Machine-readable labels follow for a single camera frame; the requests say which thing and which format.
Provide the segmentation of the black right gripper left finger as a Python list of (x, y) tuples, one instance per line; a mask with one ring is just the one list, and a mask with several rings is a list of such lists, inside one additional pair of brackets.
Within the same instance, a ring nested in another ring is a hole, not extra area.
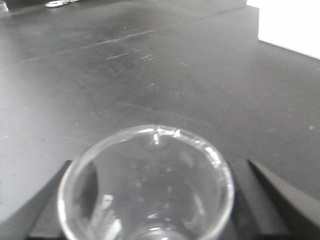
[(66, 160), (41, 189), (41, 192), (36, 195), (36, 199), (41, 203), (41, 208), (27, 234), (28, 240), (66, 239), (58, 217), (57, 196), (61, 180), (71, 163), (71, 160)]

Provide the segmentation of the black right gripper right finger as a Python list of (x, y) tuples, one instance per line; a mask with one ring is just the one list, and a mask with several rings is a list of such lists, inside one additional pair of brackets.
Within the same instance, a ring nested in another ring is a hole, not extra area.
[(235, 199), (231, 240), (318, 240), (320, 202), (262, 164), (239, 160), (230, 165)]

